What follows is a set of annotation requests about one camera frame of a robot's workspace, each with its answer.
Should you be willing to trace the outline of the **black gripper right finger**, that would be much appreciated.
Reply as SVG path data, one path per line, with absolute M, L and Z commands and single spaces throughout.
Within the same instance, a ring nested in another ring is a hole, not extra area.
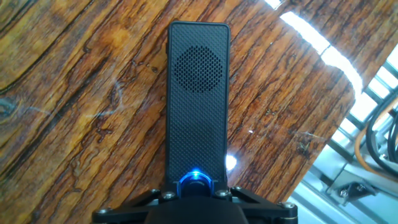
M 216 190 L 213 198 L 225 203 L 216 211 L 223 223 L 298 223 L 298 207 L 294 203 L 272 203 L 242 187 Z

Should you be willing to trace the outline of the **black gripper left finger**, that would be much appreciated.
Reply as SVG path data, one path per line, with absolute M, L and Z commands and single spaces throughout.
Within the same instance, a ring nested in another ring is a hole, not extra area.
M 171 212 L 160 206 L 180 198 L 179 186 L 150 189 L 111 208 L 100 208 L 91 215 L 93 223 L 173 223 Z

